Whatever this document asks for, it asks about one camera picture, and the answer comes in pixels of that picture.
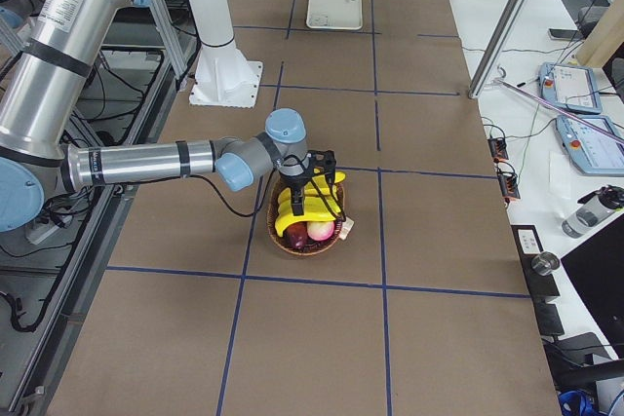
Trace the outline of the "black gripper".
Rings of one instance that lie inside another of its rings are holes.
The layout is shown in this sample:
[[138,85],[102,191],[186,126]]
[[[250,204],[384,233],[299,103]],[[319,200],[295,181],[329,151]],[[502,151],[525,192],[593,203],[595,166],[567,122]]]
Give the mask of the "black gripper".
[[291,208],[294,216],[304,214],[305,185],[312,178],[312,167],[310,165],[281,165],[278,167],[281,179],[287,187],[291,188]]

